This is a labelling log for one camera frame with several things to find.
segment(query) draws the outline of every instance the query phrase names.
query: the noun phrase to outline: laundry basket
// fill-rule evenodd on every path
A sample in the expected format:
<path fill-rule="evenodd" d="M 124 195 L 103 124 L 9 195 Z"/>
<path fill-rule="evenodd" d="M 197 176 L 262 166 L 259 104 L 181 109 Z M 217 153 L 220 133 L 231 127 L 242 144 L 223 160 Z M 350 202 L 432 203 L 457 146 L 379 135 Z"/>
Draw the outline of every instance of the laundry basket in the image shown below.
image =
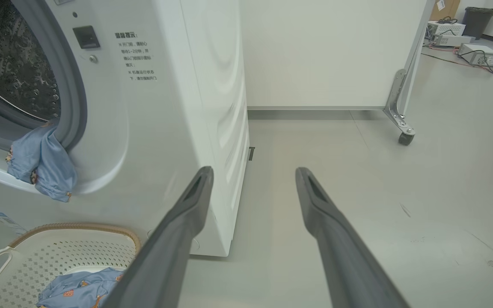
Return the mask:
<path fill-rule="evenodd" d="M 0 308 L 33 308 L 55 277 L 112 267 L 124 270 L 140 250 L 133 232 L 100 224 L 51 224 L 35 228 L 0 250 Z"/>

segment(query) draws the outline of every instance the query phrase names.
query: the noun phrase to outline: caster wheel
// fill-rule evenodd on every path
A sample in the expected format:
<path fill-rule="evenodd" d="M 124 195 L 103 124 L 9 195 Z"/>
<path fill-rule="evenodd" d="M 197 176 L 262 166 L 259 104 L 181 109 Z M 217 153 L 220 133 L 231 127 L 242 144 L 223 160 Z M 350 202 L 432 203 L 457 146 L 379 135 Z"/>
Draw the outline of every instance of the caster wheel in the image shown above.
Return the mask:
<path fill-rule="evenodd" d="M 399 137 L 399 143 L 402 145 L 409 145 L 413 139 L 414 139 L 413 135 L 406 135 L 405 133 L 402 133 L 401 136 Z"/>

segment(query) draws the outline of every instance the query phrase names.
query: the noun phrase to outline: white washing machine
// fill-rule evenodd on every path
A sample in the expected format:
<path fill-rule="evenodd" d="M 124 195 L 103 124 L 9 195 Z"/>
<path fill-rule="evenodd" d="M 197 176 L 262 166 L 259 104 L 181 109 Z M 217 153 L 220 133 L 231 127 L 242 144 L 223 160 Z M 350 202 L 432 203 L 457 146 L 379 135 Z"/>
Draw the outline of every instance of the white washing machine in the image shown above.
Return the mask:
<path fill-rule="evenodd" d="M 6 173 L 12 140 L 54 117 L 69 203 Z M 248 150 L 238 0 L 0 0 L 1 228 L 101 222 L 145 240 L 212 166 L 191 253 L 227 256 Z"/>

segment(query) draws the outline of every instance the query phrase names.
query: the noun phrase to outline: whiteboard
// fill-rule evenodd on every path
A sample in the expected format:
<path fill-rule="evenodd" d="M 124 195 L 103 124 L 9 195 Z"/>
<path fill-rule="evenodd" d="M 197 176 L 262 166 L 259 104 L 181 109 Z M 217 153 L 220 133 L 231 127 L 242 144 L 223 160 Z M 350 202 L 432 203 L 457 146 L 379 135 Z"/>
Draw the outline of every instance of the whiteboard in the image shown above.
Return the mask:
<path fill-rule="evenodd" d="M 382 109 L 433 5 L 241 0 L 249 109 Z"/>

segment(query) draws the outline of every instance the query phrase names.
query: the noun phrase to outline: board stand leg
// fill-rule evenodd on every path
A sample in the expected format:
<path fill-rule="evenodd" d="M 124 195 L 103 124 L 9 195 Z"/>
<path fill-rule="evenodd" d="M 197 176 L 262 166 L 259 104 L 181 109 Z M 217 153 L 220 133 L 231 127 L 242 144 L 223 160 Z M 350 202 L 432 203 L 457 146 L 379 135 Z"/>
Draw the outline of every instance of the board stand leg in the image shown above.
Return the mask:
<path fill-rule="evenodd" d="M 395 80 L 391 86 L 391 93 L 387 104 L 383 109 L 383 112 L 395 123 L 395 125 L 402 131 L 399 137 L 399 143 L 403 145 L 409 145 L 416 132 L 408 124 L 404 115 L 401 115 L 397 109 L 397 102 L 399 101 L 399 95 L 403 89 L 404 81 L 407 77 L 407 71 L 405 69 L 399 70 L 395 74 Z"/>

